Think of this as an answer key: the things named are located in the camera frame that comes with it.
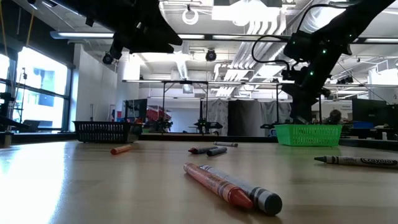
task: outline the gray curtain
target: gray curtain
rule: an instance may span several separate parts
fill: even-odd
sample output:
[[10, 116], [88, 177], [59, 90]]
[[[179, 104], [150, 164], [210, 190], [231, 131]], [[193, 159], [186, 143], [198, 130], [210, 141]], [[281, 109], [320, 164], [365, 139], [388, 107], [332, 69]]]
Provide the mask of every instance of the gray curtain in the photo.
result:
[[[223, 126], [217, 130], [220, 136], [228, 134], [228, 101], [215, 100], [209, 101], [208, 122], [219, 122]], [[206, 117], [206, 102], [203, 102], [203, 117]]]
[[[290, 103], [279, 102], [279, 123], [284, 123], [285, 120], [290, 120], [290, 112], [292, 107]], [[262, 102], [261, 103], [261, 114], [264, 117], [264, 124], [273, 124], [277, 121], [276, 117], [276, 101]]]

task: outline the gray crayon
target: gray crayon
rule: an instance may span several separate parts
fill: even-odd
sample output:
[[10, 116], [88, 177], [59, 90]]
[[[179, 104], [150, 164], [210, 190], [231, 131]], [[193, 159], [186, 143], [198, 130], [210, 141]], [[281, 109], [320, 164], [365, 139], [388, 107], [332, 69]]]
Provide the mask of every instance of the gray crayon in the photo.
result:
[[237, 147], [237, 143], [231, 143], [231, 142], [214, 142], [214, 145], [216, 146], [230, 146], [230, 147]]
[[369, 159], [343, 156], [321, 156], [315, 157], [314, 159], [316, 161], [326, 162], [328, 164], [398, 169], [398, 161], [393, 159]]
[[203, 154], [209, 151], [210, 149], [218, 149], [216, 146], [211, 146], [211, 147], [200, 147], [200, 148], [191, 148], [188, 150], [188, 152], [191, 152], [192, 154]]
[[209, 151], [206, 152], [207, 156], [215, 156], [221, 153], [224, 153], [227, 151], [226, 147], [219, 147], [217, 149], [210, 149]]
[[240, 187], [244, 193], [253, 201], [254, 207], [262, 210], [269, 216], [274, 216], [282, 210], [282, 199], [275, 194], [261, 187], [253, 187], [243, 180], [239, 180], [223, 171], [217, 170], [208, 165], [200, 166], [201, 169], [214, 174], [226, 181]]

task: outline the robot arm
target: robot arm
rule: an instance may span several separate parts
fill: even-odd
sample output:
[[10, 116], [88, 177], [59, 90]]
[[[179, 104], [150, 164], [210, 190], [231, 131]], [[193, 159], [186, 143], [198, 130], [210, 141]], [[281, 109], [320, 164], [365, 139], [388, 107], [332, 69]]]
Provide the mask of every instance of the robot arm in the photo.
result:
[[292, 35], [284, 54], [298, 62], [308, 62], [308, 67], [282, 73], [286, 79], [295, 81], [282, 87], [293, 98], [291, 117], [310, 120], [311, 106], [321, 94], [328, 94], [323, 85], [341, 54], [351, 55], [349, 43], [357, 39], [371, 21], [394, 1], [362, 0], [346, 7], [344, 12], [316, 32], [307, 34], [299, 30]]

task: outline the crayon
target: crayon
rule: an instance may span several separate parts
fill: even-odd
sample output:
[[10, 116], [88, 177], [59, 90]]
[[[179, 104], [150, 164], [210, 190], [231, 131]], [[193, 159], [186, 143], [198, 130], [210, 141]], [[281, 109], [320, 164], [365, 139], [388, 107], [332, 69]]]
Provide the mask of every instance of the crayon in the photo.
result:
[[113, 148], [111, 150], [111, 154], [112, 155], [116, 155], [116, 154], [119, 154], [119, 153], [122, 153], [122, 152], [126, 152], [126, 151], [131, 150], [131, 149], [132, 149], [132, 146], [130, 146], [130, 145], [116, 147], [116, 148]]
[[214, 145], [216, 146], [230, 146], [230, 147], [237, 147], [237, 143], [231, 143], [231, 142], [214, 142]]
[[199, 148], [192, 147], [190, 150], [188, 150], [188, 152], [191, 152], [192, 154], [203, 154], [209, 151], [210, 149], [217, 149], [217, 148], [218, 148], [217, 146], [199, 147]]
[[369, 159], [369, 158], [355, 158], [343, 156], [321, 156], [315, 157], [316, 161], [325, 162], [327, 164], [339, 164], [349, 166], [368, 166], [368, 167], [382, 167], [382, 168], [398, 168], [398, 161], [393, 159]]
[[219, 147], [217, 149], [210, 149], [209, 151], [206, 152], [206, 154], [207, 156], [215, 156], [224, 153], [226, 151], [227, 151], [226, 147]]
[[239, 180], [223, 171], [217, 170], [211, 166], [200, 166], [205, 171], [216, 175], [238, 187], [253, 201], [254, 207], [262, 210], [269, 216], [274, 216], [282, 210], [282, 199], [275, 194], [261, 187], [253, 187], [249, 183]]
[[243, 190], [228, 181], [204, 171], [190, 162], [184, 165], [184, 171], [231, 205], [243, 208], [253, 207], [253, 202], [244, 194]]

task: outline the orange crayon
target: orange crayon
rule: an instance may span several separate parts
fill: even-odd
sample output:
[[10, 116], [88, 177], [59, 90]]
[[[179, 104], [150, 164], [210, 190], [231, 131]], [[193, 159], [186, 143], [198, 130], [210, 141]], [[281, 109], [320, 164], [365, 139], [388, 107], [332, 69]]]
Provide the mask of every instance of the orange crayon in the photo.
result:
[[236, 185], [233, 185], [190, 162], [187, 162], [184, 165], [184, 170], [199, 183], [207, 187], [214, 194], [217, 194], [226, 200], [231, 205], [244, 208], [253, 207], [253, 202], [244, 194], [244, 191]]
[[126, 151], [131, 150], [131, 149], [132, 149], [132, 146], [130, 146], [130, 145], [116, 147], [116, 148], [113, 148], [111, 150], [111, 154], [112, 155], [116, 155], [116, 154], [119, 154], [119, 153], [122, 153], [122, 152], [126, 152]]

